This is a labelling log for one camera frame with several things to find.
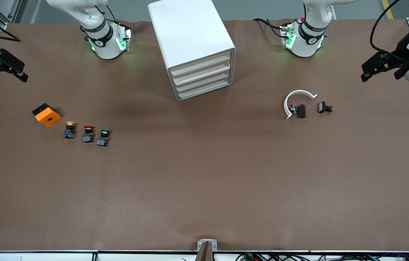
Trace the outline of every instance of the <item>brown table surface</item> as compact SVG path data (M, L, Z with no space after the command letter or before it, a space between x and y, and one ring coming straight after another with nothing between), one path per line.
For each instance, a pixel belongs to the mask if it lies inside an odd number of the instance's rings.
M371 20L336 20L312 58L254 21L225 22L233 86L177 102L151 23L98 58L76 24L11 24L29 81L0 73L0 250L409 250L409 83L362 83ZM408 32L384 20L378 46ZM284 119L282 102L306 104ZM318 114L317 104L334 106ZM63 119L48 128L42 103ZM77 139L64 139L65 121ZM109 146L83 126L112 130Z

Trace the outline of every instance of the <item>orange push button box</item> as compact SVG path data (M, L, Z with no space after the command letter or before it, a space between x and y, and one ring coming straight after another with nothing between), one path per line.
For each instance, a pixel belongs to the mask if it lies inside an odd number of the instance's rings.
M46 103L33 110L32 114L34 114L38 122L47 127L52 126L61 119L61 116L55 111L55 109Z

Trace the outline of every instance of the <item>gray floor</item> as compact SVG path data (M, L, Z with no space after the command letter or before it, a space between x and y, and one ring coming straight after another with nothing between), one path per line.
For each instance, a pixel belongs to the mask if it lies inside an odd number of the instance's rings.
M109 6L117 19L150 21L147 5L155 0L110 0ZM223 20L254 18L296 18L303 15L301 0L213 0ZM67 14L50 7L46 0L28 0L22 14L24 23L74 23ZM383 12L380 0L360 0L335 7L338 19L376 19Z

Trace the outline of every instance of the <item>small connector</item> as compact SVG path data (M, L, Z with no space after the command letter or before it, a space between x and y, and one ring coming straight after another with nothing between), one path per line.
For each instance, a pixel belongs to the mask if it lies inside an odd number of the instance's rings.
M306 118L306 106L304 106L304 104L300 104L299 106L297 106L296 103L294 103L292 104L290 111L293 115L300 119Z
M85 143L93 142L93 126L85 125L85 133L82 136L82 141Z
M102 133L98 137L98 141L96 144L101 147L106 147L108 145L108 136L110 135L110 131L107 129L102 129Z
M67 121L66 122L66 129L64 130L64 138L65 139L74 139L75 138L75 122Z
M319 113L323 113L324 111L326 111L326 112L333 112L333 111L334 111L334 108L333 108L332 106L327 106L327 105L325 105L325 102L321 102L321 103L319 103L318 112L319 112Z

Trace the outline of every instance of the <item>black electrical component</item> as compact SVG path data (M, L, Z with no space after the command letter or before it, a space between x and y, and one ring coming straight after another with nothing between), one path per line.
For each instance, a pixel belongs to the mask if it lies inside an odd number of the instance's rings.
M321 102L319 103L319 109L318 109L319 113L323 113L324 111L326 112L333 112L334 108L332 106L327 106L325 105L325 102Z
M293 115L300 119L306 118L306 106L304 106L304 104L300 104L299 106L297 106L296 103L294 103L292 104L290 111Z

